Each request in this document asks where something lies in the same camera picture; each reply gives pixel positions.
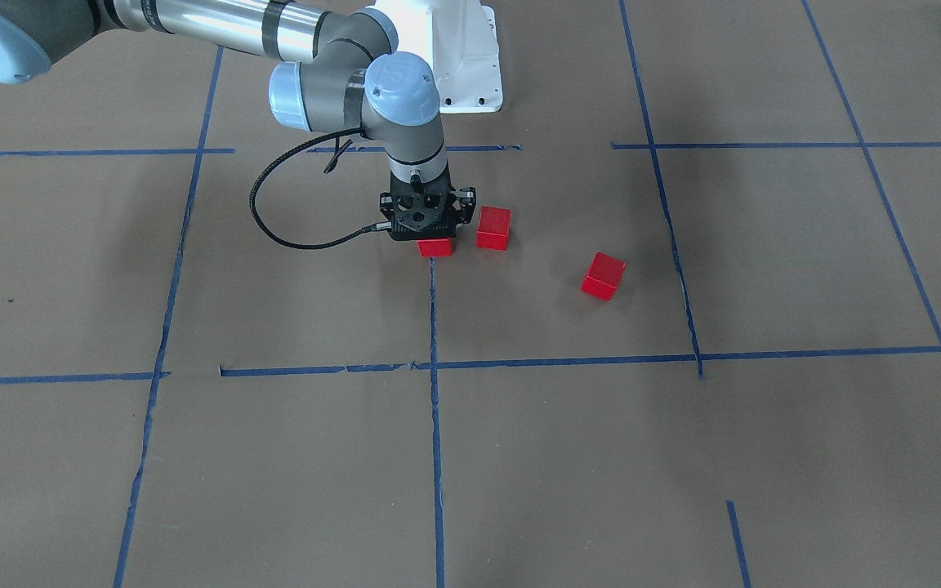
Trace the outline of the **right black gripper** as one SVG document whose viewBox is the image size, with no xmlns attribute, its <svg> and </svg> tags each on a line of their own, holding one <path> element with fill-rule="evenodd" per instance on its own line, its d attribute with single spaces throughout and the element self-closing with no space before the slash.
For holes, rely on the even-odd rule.
<svg viewBox="0 0 941 588">
<path fill-rule="evenodd" d="M 458 228 L 473 220 L 475 205 L 477 190 L 455 189 L 447 172 L 429 182 L 392 177 L 390 190 L 380 194 L 381 214 L 390 223 L 387 233 L 396 242 L 455 238 Z"/>
</svg>

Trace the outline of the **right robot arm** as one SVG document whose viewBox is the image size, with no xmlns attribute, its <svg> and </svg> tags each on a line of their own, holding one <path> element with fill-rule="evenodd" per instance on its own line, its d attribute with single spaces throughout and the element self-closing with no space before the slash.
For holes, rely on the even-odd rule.
<svg viewBox="0 0 941 588">
<path fill-rule="evenodd" d="M 390 187 L 382 221 L 363 228 L 395 241 L 454 238 L 473 220 L 475 190 L 449 175 L 442 100 L 421 56 L 400 50 L 395 22 L 375 7 L 345 15 L 297 1 L 0 1 L 0 83 L 24 83 L 98 34 L 146 31 L 198 38 L 275 62 L 268 101 L 279 124 L 313 138 L 280 155 L 254 181 L 326 141 L 342 155 L 355 137 L 381 142 Z"/>
</svg>

